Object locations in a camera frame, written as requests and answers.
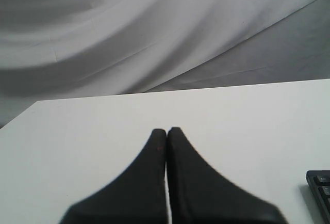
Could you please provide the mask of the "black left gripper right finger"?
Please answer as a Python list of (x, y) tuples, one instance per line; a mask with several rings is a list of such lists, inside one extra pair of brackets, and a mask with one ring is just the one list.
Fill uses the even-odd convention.
[(214, 170), (183, 131), (167, 136), (167, 178), (173, 223), (286, 223), (279, 209)]

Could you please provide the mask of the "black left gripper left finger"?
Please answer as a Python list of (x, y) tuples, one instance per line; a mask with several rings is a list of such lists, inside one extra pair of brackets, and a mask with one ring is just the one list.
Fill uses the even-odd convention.
[(166, 223), (166, 132), (154, 129), (134, 161), (110, 184), (72, 205), (61, 223)]

